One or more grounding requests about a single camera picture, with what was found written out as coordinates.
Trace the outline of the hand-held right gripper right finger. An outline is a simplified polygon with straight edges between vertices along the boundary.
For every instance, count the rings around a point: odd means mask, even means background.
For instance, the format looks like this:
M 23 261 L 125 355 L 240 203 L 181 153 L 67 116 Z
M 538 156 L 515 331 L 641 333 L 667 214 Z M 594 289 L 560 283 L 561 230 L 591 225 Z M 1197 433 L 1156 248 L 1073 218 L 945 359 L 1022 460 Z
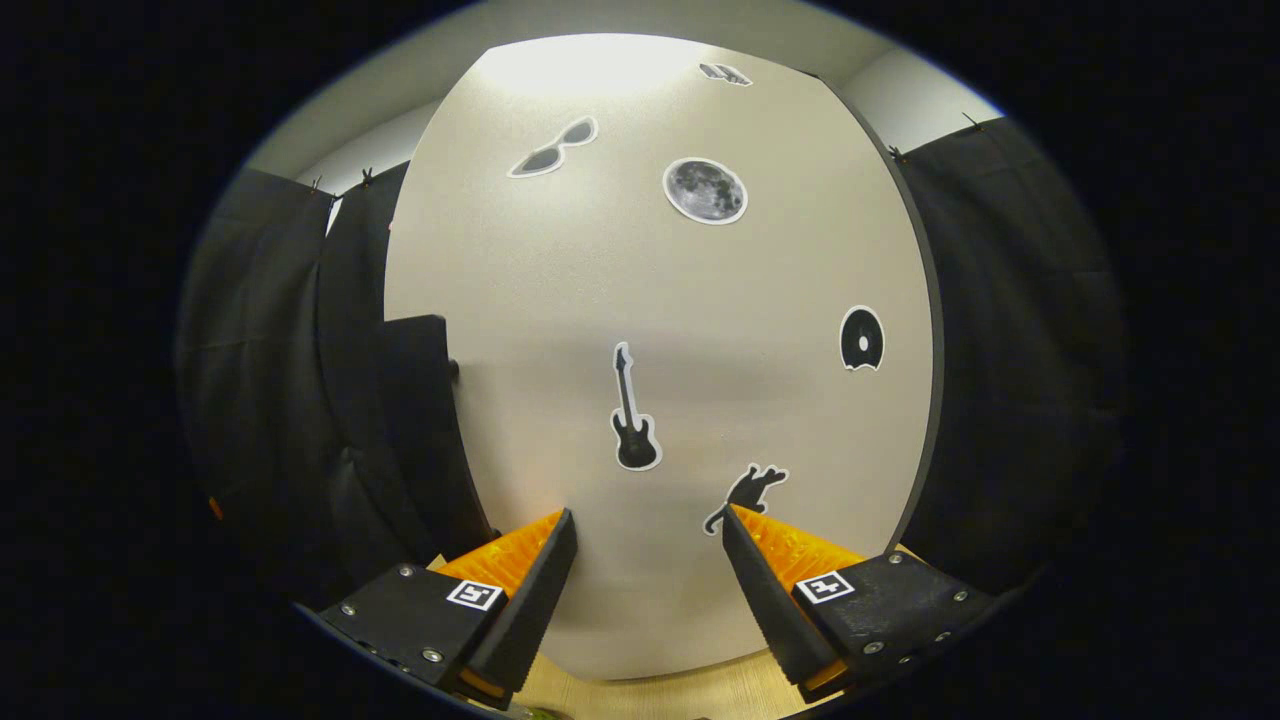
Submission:
M 864 557 L 736 503 L 719 537 L 772 657 L 808 703 L 895 683 L 998 606 L 906 550 Z

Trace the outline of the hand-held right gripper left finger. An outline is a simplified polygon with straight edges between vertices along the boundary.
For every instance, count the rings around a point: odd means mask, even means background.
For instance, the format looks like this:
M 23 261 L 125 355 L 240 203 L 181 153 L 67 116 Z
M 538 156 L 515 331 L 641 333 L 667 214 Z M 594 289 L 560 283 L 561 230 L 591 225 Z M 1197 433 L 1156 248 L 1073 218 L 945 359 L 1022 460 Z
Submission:
M 401 564 L 315 614 L 415 685 L 506 711 L 538 659 L 579 550 L 557 510 L 438 568 Z

